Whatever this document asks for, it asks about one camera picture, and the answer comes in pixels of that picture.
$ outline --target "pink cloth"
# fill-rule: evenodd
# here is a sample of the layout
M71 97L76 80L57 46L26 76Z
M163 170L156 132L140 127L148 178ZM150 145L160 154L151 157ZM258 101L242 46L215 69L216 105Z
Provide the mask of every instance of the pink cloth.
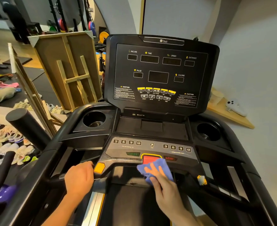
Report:
M19 83L12 83L12 84L1 83L0 84L0 88L7 88L7 87L17 88L18 86L19 86Z

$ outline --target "blue towel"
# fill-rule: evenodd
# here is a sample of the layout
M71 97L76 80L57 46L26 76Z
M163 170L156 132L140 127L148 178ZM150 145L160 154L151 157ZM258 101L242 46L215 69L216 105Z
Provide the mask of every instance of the blue towel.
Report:
M172 173L171 173L170 168L168 167L165 159L157 159L156 161L153 162L153 164L157 170L158 170L158 167L161 166L161 168L163 169L163 172L165 173L167 178L169 180L171 180L172 182L174 182ZM148 182L150 185L153 185L150 178L155 177L155 176L150 173L146 173L144 170L145 167L148 167L149 169L151 169L150 163L137 165L137 170L146 177L146 182Z

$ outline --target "cup holder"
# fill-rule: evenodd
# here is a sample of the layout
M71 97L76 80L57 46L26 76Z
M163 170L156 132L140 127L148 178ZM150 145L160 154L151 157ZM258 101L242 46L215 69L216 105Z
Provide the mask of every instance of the cup holder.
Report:
M105 114L100 111L93 111L83 118L83 123L89 128L96 128L101 126L105 120Z
M221 137L219 130L214 125L208 123L199 124L197 131L206 140L217 141Z

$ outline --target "white device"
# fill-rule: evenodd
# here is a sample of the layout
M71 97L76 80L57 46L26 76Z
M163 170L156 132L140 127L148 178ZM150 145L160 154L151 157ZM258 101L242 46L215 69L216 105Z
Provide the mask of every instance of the white device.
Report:
M227 111L233 110L235 113L238 113L242 117L247 116L247 112L242 108L242 106L240 106L237 99L233 98L228 100L225 106Z

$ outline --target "caution label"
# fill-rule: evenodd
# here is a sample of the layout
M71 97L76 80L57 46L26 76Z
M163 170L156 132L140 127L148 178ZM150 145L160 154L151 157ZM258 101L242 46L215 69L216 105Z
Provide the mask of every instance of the caution label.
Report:
M178 106L195 107L196 108L197 107L197 97L192 93L179 95L174 104L178 105Z
M114 99L126 99L128 101L134 101L135 95L130 87L115 87Z

